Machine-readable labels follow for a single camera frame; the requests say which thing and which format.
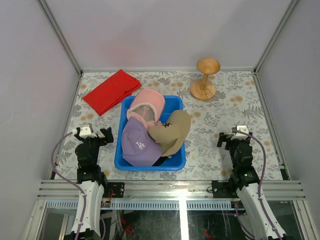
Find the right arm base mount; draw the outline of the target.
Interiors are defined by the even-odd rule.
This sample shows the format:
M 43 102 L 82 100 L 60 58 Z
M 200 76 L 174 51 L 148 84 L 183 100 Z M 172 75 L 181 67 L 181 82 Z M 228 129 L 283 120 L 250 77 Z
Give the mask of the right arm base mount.
M 215 199 L 234 199 L 238 197 L 235 185 L 228 181 L 212 180 L 206 192 L 212 194 Z

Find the beige baseball cap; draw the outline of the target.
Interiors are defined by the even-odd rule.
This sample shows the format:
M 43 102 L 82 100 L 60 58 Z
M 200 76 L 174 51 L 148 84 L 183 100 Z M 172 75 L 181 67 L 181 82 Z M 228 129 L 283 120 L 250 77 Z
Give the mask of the beige baseball cap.
M 184 110 L 175 110 L 165 123 L 152 126 L 148 134 L 162 148 L 162 157 L 176 154 L 182 147 L 191 129 L 192 118 Z

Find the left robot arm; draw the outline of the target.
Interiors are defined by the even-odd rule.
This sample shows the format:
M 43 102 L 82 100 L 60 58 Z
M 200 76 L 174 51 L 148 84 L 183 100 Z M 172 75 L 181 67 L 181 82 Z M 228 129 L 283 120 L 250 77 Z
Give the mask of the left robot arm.
M 100 219 L 102 198 L 110 190 L 105 173 L 98 165 L 100 147 L 114 142 L 112 129 L 101 128 L 103 137 L 93 132 L 92 127 L 78 127 L 74 135 L 81 144 L 75 148 L 78 169 L 76 183 L 79 199 L 75 220 L 65 240 L 101 240 Z

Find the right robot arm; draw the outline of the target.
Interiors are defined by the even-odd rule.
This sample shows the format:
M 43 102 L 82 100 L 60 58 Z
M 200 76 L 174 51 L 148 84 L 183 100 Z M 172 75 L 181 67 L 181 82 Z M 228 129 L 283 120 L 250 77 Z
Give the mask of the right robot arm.
M 266 167 L 263 166 L 259 177 L 252 165 L 253 148 L 250 140 L 255 137 L 251 133 L 235 130 L 233 134 L 219 133 L 217 147 L 225 143 L 232 162 L 232 173 L 229 177 L 227 189 L 231 196 L 238 197 L 243 205 L 252 232 L 242 225 L 245 234 L 255 240 L 289 240 L 285 230 L 276 219 L 266 200 L 262 189 L 262 181 Z

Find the pink baseball cap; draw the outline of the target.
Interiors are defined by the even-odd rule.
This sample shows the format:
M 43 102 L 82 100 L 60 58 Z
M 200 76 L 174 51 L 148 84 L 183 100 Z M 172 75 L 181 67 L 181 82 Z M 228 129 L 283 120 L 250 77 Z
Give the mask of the pink baseball cap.
M 147 130 L 161 124 L 160 117 L 165 108 L 164 96 L 151 88 L 141 90 L 133 99 L 126 117 L 138 120 Z

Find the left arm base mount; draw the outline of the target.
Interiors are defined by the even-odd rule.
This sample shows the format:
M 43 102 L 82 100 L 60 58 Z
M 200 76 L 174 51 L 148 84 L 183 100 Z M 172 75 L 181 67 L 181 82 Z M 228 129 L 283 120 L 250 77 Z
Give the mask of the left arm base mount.
M 125 183 L 124 182 L 108 182 L 104 186 L 103 197 L 109 200 L 121 199 L 124 197 Z

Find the wooden hat stand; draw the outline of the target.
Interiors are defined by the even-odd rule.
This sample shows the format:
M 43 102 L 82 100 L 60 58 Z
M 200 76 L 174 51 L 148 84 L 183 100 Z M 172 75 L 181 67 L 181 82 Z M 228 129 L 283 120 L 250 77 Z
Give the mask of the wooden hat stand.
M 204 57 L 197 61 L 196 67 L 203 74 L 203 77 L 190 85 L 190 94 L 196 100 L 205 102 L 216 94 L 216 86 L 209 81 L 209 76 L 218 73 L 221 65 L 215 58 Z

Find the blue plastic bin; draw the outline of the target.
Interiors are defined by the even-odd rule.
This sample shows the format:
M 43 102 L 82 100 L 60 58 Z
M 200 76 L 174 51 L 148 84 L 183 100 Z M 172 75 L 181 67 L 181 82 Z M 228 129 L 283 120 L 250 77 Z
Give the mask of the blue plastic bin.
M 115 167 L 121 171 L 179 171 L 183 169 L 187 160 L 184 144 L 176 154 L 174 154 L 171 158 L 168 158 L 163 164 L 159 166 L 132 166 L 125 159 L 123 159 L 122 133 L 125 125 L 128 122 L 127 111 L 130 108 L 134 98 L 134 96 L 128 96 L 122 101 L 117 135 L 117 145 L 114 157 Z M 165 105 L 159 119 L 161 122 L 166 122 L 173 111 L 183 109 L 183 101 L 179 96 L 165 95 L 164 99 Z

